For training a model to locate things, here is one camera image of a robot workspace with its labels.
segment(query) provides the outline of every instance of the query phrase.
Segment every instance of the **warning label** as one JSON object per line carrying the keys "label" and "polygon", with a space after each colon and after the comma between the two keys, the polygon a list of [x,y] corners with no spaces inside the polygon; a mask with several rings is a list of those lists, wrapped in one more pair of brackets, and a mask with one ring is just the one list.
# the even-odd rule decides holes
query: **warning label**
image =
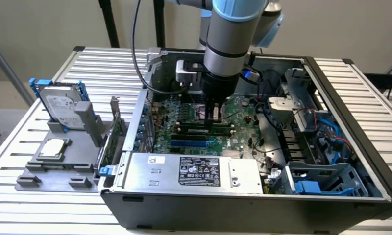
{"label": "warning label", "polygon": [[179,157],[178,183],[189,186],[219,187],[219,160]]}

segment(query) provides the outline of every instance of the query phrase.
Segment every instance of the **wall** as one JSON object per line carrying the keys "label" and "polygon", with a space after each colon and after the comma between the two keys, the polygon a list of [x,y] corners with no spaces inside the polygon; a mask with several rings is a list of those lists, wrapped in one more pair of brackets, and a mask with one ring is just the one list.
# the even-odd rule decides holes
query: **wall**
{"label": "wall", "polygon": [[[392,0],[281,0],[285,22],[267,53],[350,58],[365,72],[392,62]],[[134,0],[111,0],[119,44],[129,47]],[[166,46],[195,48],[197,9],[165,3]],[[153,47],[151,1],[142,0],[137,48]],[[47,78],[75,45],[107,47],[97,0],[0,0],[0,49],[18,77]],[[0,71],[0,80],[6,80]]]}

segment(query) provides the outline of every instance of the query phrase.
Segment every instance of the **motherboard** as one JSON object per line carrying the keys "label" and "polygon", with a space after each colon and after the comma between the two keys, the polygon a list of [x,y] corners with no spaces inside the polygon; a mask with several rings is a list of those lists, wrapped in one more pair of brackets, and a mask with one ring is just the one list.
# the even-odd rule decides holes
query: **motherboard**
{"label": "motherboard", "polygon": [[259,161],[261,133],[255,118],[257,101],[233,95],[213,110],[211,126],[203,125],[203,101],[197,94],[170,96],[153,103],[155,141],[153,153],[226,156]]}

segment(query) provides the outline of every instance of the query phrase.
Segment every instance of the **robotic arm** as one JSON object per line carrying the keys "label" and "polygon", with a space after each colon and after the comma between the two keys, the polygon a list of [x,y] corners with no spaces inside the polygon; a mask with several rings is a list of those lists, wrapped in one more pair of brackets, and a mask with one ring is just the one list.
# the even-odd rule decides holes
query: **robotic arm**
{"label": "robotic arm", "polygon": [[205,72],[201,90],[207,97],[205,121],[209,121],[213,108],[219,108],[234,92],[249,46],[254,42],[255,46],[266,47],[273,39],[282,20],[281,7],[278,0],[169,1],[202,9],[199,42],[205,45]]}

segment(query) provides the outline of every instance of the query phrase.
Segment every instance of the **white sticker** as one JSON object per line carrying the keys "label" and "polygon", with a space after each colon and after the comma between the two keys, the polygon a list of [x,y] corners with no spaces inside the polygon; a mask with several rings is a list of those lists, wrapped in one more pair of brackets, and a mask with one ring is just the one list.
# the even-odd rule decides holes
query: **white sticker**
{"label": "white sticker", "polygon": [[163,164],[165,157],[163,156],[149,156],[147,157],[147,163],[150,164]]}
{"label": "white sticker", "polygon": [[71,99],[65,96],[47,95],[46,100],[59,123],[69,129],[83,129],[81,118],[73,112],[74,103]]}

